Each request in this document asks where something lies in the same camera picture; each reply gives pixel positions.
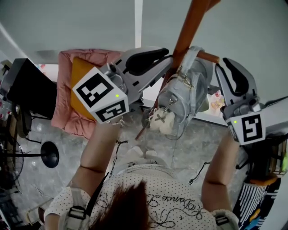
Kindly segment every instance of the green object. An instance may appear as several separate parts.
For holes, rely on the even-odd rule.
[[[288,157],[286,153],[282,163],[282,171],[287,171],[287,165],[288,165]]]

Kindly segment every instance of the yellow pillow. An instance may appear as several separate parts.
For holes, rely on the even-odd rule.
[[[93,64],[86,62],[78,57],[73,59],[72,73],[71,73],[71,89],[84,77],[93,67]],[[71,107],[81,115],[95,120],[95,118],[88,112],[76,94],[71,90]]]

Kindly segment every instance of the wooden coat rack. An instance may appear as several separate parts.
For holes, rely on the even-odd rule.
[[[204,17],[204,14],[219,2],[220,0],[192,0],[191,1],[188,13],[186,15],[186,19],[183,23],[175,49],[173,51],[172,67],[165,74],[160,90],[163,89],[163,87],[165,86],[169,78],[173,74],[176,73],[178,67],[180,66],[185,54],[187,53],[191,45],[191,42],[196,34],[196,31],[200,25],[200,22],[202,21]],[[198,53],[197,57],[214,62],[214,63],[219,63],[219,60],[220,60],[219,57],[206,53],[206,52],[202,52],[202,51]],[[156,99],[154,103],[154,107],[156,107],[157,105],[158,105],[158,98]],[[145,128],[142,128],[142,130],[136,136],[135,140],[138,140],[138,138],[142,135],[144,130]]]

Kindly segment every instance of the plush keychain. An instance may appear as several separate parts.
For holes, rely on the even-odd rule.
[[[150,117],[150,128],[152,130],[160,130],[162,134],[168,135],[172,133],[175,114],[171,111],[165,111],[165,108],[159,108],[154,111]]]

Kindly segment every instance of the person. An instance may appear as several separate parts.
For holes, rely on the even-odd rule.
[[[133,148],[102,180],[120,131],[119,119],[97,124],[69,185],[45,211],[45,229],[57,230],[60,216],[73,206],[71,190],[81,189],[87,204],[100,188],[89,229],[238,229],[227,186],[234,174],[239,144],[227,132],[206,173],[201,199],[181,183],[164,161]]]

